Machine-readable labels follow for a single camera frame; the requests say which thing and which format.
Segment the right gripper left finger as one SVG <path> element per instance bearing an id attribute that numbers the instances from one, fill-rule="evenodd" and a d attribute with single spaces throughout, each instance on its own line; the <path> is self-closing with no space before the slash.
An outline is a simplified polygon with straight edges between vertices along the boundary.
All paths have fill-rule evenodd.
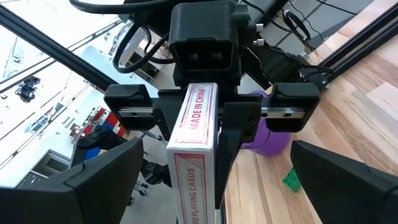
<path id="1" fill-rule="evenodd" d="M 0 224 L 119 224 L 144 157 L 133 139 L 24 188 L 0 188 Z"/>

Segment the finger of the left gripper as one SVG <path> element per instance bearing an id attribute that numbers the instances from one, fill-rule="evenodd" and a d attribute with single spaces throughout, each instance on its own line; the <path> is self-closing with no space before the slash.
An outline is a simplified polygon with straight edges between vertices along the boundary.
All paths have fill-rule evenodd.
<path id="1" fill-rule="evenodd" d="M 170 140 L 185 94 L 183 90 L 160 90 L 152 104 L 155 123 L 166 141 Z"/>
<path id="2" fill-rule="evenodd" d="M 224 104 L 215 164 L 215 199 L 222 200 L 233 162 L 241 145 L 254 139 L 261 104 L 256 101 Z"/>

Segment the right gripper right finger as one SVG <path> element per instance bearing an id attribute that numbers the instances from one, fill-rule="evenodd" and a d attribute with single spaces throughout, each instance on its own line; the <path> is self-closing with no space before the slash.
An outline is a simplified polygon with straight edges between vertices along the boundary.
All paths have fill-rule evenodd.
<path id="1" fill-rule="evenodd" d="M 398 176 L 301 140 L 290 158 L 323 224 L 398 224 Z"/>

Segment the white pink playing card deck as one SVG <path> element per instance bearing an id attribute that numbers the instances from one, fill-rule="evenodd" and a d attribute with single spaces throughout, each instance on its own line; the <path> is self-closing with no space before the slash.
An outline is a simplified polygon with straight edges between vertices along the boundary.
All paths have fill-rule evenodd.
<path id="1" fill-rule="evenodd" d="M 167 145 L 178 224 L 215 224 L 215 83 L 191 83 Z"/>

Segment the long green toy brick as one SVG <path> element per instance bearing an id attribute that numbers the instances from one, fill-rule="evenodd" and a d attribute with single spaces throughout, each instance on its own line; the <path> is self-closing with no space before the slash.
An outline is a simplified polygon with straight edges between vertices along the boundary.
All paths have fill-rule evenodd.
<path id="1" fill-rule="evenodd" d="M 294 167 L 289 170 L 282 182 L 294 193 L 297 193 L 302 187 Z"/>

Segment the purple plastic bucket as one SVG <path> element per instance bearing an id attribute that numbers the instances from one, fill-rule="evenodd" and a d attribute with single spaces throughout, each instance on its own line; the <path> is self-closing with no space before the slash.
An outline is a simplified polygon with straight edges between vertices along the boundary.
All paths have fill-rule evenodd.
<path id="1" fill-rule="evenodd" d="M 266 120 L 261 118 L 257 125 L 254 140 L 242 144 L 242 149 L 248 149 L 256 154 L 272 157 L 281 153 L 288 144 L 289 133 L 275 133 L 267 128 Z"/>

